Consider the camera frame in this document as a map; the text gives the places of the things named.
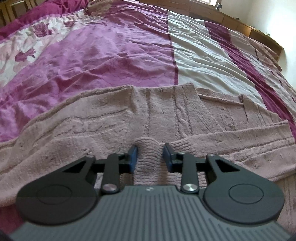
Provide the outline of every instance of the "pink rose print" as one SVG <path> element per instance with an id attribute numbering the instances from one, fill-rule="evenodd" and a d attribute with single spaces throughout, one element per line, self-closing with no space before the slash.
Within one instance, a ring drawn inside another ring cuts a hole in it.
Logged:
<path id="1" fill-rule="evenodd" d="M 87 23 L 87 25 L 89 25 L 89 24 L 97 24 L 97 22 L 91 21 L 91 22 Z"/>
<path id="2" fill-rule="evenodd" d="M 22 62 L 27 60 L 28 56 L 31 56 L 33 58 L 35 58 L 34 54 L 36 53 L 36 51 L 33 48 L 30 48 L 27 52 L 23 53 L 22 51 L 19 52 L 16 56 L 15 56 L 15 61 L 16 62 Z"/>
<path id="3" fill-rule="evenodd" d="M 4 73 L 4 70 L 5 70 L 5 65 L 0 69 L 0 74 L 3 74 Z"/>
<path id="4" fill-rule="evenodd" d="M 48 24 L 38 23 L 33 26 L 33 32 L 36 34 L 37 37 L 41 38 L 47 35 L 52 35 L 52 30 L 48 29 Z"/>
<path id="5" fill-rule="evenodd" d="M 148 72 L 132 64 L 130 58 L 113 58 L 106 64 L 106 70 L 118 79 L 133 77 L 138 80 L 149 79 Z"/>
<path id="6" fill-rule="evenodd" d="M 66 27 L 73 27 L 74 23 L 75 23 L 75 20 L 70 20 L 70 21 L 64 22 L 64 25 Z"/>
<path id="7" fill-rule="evenodd" d="M 14 67 L 13 67 L 13 71 L 15 73 L 20 72 L 23 68 L 25 68 L 28 64 L 30 64 L 30 62 L 28 60 L 22 61 L 22 62 L 17 62 L 15 63 Z"/>

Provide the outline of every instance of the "pink duvet cover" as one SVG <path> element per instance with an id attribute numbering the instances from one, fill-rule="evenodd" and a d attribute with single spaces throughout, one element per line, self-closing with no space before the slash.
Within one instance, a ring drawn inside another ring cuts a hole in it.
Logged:
<path id="1" fill-rule="evenodd" d="M 137 1 L 49 0 L 0 29 L 0 141 L 81 91 L 186 82 L 246 94 L 296 137 L 296 92 L 242 34 Z M 0 229 L 21 223 L 14 206 L 0 209 Z"/>

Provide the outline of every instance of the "ribbed gray surface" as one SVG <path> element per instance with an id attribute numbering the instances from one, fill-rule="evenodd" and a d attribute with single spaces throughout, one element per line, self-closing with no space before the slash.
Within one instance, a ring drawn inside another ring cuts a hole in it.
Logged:
<path id="1" fill-rule="evenodd" d="M 276 222 L 239 227 L 210 215 L 197 196 L 174 186 L 126 186 L 104 196 L 83 219 L 46 227 L 26 223 L 11 235 L 15 241 L 286 241 Z"/>

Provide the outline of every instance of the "figurine on windowsill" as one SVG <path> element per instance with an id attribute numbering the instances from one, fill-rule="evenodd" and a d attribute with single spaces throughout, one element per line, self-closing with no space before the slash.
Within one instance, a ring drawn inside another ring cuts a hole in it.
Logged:
<path id="1" fill-rule="evenodd" d="M 220 8 L 222 8 L 222 4 L 221 3 L 218 3 L 217 6 L 216 6 L 216 10 L 217 11 L 220 11 Z"/>

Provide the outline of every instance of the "pink knitted blanket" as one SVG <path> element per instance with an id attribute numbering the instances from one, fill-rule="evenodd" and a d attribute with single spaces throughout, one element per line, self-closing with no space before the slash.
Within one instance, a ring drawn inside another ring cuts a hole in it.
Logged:
<path id="1" fill-rule="evenodd" d="M 179 185 L 180 174 L 169 174 L 161 157 L 166 142 L 197 157 L 216 153 L 276 182 L 286 198 L 278 221 L 295 230 L 296 145 L 288 122 L 245 95 L 193 84 L 85 91 L 31 120 L 18 138 L 0 143 L 0 206 L 13 204 L 26 183 L 86 154 L 105 158 L 132 144 L 139 157 L 133 179 L 123 176 L 124 184 Z M 199 177 L 205 187 L 203 173 Z"/>

